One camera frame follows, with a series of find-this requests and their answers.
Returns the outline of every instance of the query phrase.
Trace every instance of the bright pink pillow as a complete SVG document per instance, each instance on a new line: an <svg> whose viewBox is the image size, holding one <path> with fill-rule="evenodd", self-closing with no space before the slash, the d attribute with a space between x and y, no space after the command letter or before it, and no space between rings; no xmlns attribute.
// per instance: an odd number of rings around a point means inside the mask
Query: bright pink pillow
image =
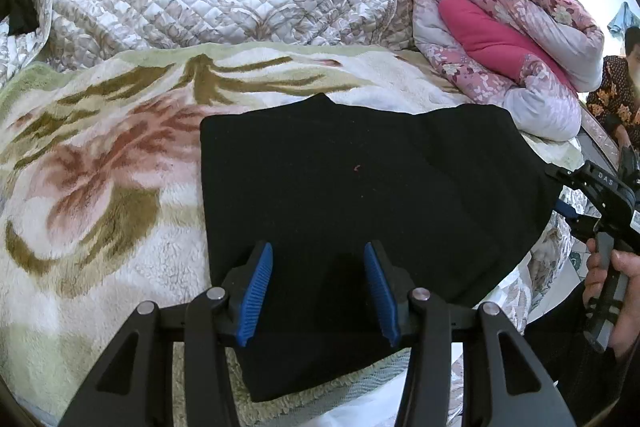
<svg viewBox="0 0 640 427"><path fill-rule="evenodd" d="M530 37L494 20L470 0L442 0L438 11L466 54L488 70L519 82L524 59L531 53L542 60L562 84L576 92L558 63Z"/></svg>

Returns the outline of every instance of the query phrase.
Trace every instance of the tool handle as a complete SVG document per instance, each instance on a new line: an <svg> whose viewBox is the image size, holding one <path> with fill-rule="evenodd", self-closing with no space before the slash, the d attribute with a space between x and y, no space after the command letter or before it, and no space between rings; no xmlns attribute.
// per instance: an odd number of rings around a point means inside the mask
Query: tool handle
<svg viewBox="0 0 640 427"><path fill-rule="evenodd" d="M597 251L602 259L602 267L607 269L607 279L602 286L602 292L597 298L588 303L587 324L584 336L593 349L604 353L609 346L609 337L616 326L620 310L625 299L628 277L613 268L611 251L632 251L629 245L620 240L614 240L608 233L596 234Z"/></svg>

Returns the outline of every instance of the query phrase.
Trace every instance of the black hair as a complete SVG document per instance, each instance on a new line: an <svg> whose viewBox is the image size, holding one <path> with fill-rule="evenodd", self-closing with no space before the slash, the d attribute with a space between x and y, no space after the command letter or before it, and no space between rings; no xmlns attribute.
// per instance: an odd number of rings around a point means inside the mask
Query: black hair
<svg viewBox="0 0 640 427"><path fill-rule="evenodd" d="M632 26L625 32L625 53L627 57L631 55L636 44L640 44L640 28Z"/></svg>

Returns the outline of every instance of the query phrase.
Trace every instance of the triangular cutout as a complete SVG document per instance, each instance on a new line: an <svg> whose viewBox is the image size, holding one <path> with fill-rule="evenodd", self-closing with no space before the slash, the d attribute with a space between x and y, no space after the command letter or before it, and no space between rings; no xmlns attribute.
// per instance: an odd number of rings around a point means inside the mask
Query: triangular cutout
<svg viewBox="0 0 640 427"><path fill-rule="evenodd" d="M96 391L123 396L129 394L137 347L138 334L131 333L100 378Z"/></svg>
<svg viewBox="0 0 640 427"><path fill-rule="evenodd" d="M513 339L507 333L500 333L498 341L500 342L502 361L509 360L508 364L504 364L507 393L511 394L511 396L516 396L540 391L540 381L513 343Z"/></svg>

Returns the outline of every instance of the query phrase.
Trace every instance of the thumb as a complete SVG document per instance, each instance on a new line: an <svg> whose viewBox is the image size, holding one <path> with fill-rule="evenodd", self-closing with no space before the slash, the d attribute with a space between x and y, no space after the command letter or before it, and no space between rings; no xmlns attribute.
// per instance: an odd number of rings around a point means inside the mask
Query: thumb
<svg viewBox="0 0 640 427"><path fill-rule="evenodd" d="M613 268L629 278L640 277L640 256L635 253L613 250L611 252Z"/></svg>

